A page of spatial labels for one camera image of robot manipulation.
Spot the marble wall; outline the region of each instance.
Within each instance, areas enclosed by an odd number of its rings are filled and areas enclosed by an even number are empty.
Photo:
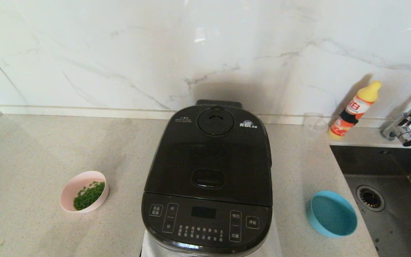
[[[337,113],[411,106],[411,0],[0,0],[0,106]]]

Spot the countertop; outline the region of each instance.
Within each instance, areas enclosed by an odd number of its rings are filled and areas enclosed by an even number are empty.
[[[0,256],[138,256],[141,198],[167,120],[34,115],[0,117]],[[274,213],[284,257],[377,257],[326,134],[302,138],[302,127],[266,125],[272,150]],[[354,128],[350,145],[392,145],[377,129]],[[109,197],[91,213],[67,213],[59,195],[82,171],[105,174]],[[306,203],[320,190],[343,195],[358,227],[326,238],[308,223]]]

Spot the stainless steel sink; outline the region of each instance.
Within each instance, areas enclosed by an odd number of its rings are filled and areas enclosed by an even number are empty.
[[[331,149],[380,257],[411,257],[411,148]]]

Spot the button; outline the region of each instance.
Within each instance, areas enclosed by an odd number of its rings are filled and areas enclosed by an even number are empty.
[[[150,216],[159,217],[163,211],[163,205],[152,205],[150,207]]]
[[[163,224],[163,232],[172,233],[174,232],[174,220],[164,220]]]
[[[169,203],[168,204],[168,213],[166,214],[169,218],[176,218],[178,210],[178,204],[176,203]]]
[[[259,218],[247,216],[246,226],[249,229],[259,229]]]
[[[240,226],[242,213],[240,211],[231,211],[230,213],[230,223],[234,226]]]
[[[231,226],[229,230],[229,240],[233,242],[240,242],[241,233],[239,226]]]

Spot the brand logo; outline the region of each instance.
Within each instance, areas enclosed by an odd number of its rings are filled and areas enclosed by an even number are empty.
[[[246,121],[244,121],[240,124],[240,127],[252,127],[254,129],[256,129],[258,126],[254,126],[253,122],[251,122],[249,120],[246,120]]]

